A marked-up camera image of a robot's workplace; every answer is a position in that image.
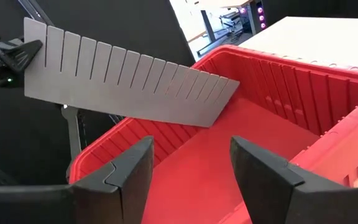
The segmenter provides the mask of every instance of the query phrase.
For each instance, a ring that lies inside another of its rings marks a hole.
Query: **red plastic bin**
[[[233,135],[341,184],[358,178],[358,68],[233,46],[193,68],[241,82],[212,127],[126,118],[75,159],[70,182],[147,135],[155,138],[155,167],[145,224],[250,223],[231,166]]]

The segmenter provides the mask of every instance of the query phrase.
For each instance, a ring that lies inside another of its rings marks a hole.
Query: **white table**
[[[358,66],[358,19],[286,17],[240,47]]]

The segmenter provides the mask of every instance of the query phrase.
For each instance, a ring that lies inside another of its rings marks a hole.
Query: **bin floor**
[[[230,139],[239,135],[290,160],[319,137],[240,99],[153,173],[143,224],[217,223],[242,201],[232,171]]]

